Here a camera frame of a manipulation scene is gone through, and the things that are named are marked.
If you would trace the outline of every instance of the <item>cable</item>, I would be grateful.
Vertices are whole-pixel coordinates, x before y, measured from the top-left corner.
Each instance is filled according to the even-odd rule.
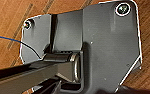
[[[24,46],[30,48],[30,49],[37,55],[37,57],[38,57],[39,59],[41,59],[41,57],[38,55],[38,53],[37,53],[31,46],[25,44],[24,42],[21,42],[21,41],[19,41],[19,40],[15,40],[15,39],[11,39],[11,38],[7,38],[7,37],[2,37],[2,36],[0,36],[0,38],[2,38],[2,39],[7,39],[7,40],[11,40],[11,41],[15,41],[15,42],[19,42],[19,43],[23,44]]]

